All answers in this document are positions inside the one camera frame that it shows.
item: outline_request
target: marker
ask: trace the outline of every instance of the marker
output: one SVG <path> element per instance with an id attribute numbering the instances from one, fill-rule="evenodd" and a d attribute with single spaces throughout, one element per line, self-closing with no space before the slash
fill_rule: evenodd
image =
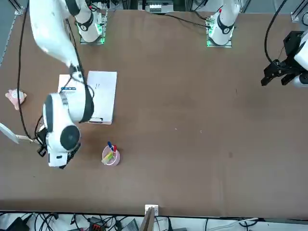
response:
<path id="1" fill-rule="evenodd" d="M 108 141 L 108 146 L 109 146 L 109 148 L 114 152 L 114 148 L 112 147 L 112 145 L 111 145 L 111 142 L 110 141 Z"/>

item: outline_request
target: white paper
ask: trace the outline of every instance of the white paper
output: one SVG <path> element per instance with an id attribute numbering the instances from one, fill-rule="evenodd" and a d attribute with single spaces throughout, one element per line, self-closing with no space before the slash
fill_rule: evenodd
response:
<path id="1" fill-rule="evenodd" d="M 94 90 L 94 113 L 89 123 L 112 123 L 116 94 L 116 78 L 117 72 L 89 71 L 87 85 Z M 58 92 L 61 91 L 61 88 L 66 85 L 68 80 L 69 75 L 59 75 Z M 75 84 L 74 80 L 70 80 L 66 88 L 74 88 L 76 87 Z M 73 92 L 74 90 L 65 89 L 63 91 Z"/>

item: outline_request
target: brown table surface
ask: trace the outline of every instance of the brown table surface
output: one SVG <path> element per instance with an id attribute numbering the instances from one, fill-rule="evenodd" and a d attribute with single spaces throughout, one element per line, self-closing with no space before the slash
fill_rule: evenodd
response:
<path id="1" fill-rule="evenodd" d="M 202 23 L 193 13 L 177 16 Z M 114 121 L 81 124 L 81 150 L 65 170 L 48 167 L 37 146 L 0 135 L 0 209 L 161 215 L 307 218 L 308 90 L 261 87 L 270 14 L 241 14 L 232 49 L 207 48 L 203 28 L 141 11 L 116 11 L 103 46 L 79 46 L 85 69 L 117 71 Z M 23 134 L 4 97 L 16 87 L 18 17 L 0 68 L 0 121 Z M 277 58 L 296 25 L 278 16 L 269 36 Z M 29 20 L 21 89 L 33 130 L 64 64 L 35 44 Z M 121 152 L 105 167 L 107 141 Z"/>

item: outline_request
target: pen holder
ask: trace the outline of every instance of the pen holder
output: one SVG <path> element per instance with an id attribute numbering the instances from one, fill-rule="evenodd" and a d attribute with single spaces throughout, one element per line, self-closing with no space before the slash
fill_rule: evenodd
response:
<path id="1" fill-rule="evenodd" d="M 106 146 L 102 154 L 102 163 L 107 166 L 116 166 L 120 162 L 120 152 L 118 150 L 116 150 L 115 156 L 112 157 L 112 159 L 109 160 L 107 163 L 103 161 L 104 157 L 107 156 L 108 153 L 110 152 L 111 152 L 111 149 L 109 148 L 109 146 Z"/>

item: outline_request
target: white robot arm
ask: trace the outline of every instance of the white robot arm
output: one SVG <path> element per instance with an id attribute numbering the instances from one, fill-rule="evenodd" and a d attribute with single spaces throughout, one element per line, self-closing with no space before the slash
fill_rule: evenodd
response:
<path id="1" fill-rule="evenodd" d="M 90 0 L 30 0 L 30 20 L 37 45 L 50 56 L 69 68 L 74 92 L 52 93 L 43 105 L 45 128 L 38 133 L 48 152 L 51 167 L 64 167 L 80 147 L 80 131 L 74 122 L 89 121 L 94 105 L 85 84 L 82 67 L 75 48 L 69 40 L 64 19 L 73 15 L 79 33 L 85 41 L 96 40 L 100 35 L 100 13 L 89 9 Z"/>
<path id="2" fill-rule="evenodd" d="M 239 12 L 238 0 L 224 0 L 222 7 L 214 14 L 214 26 L 209 37 L 217 45 L 222 46 L 228 43 Z"/>

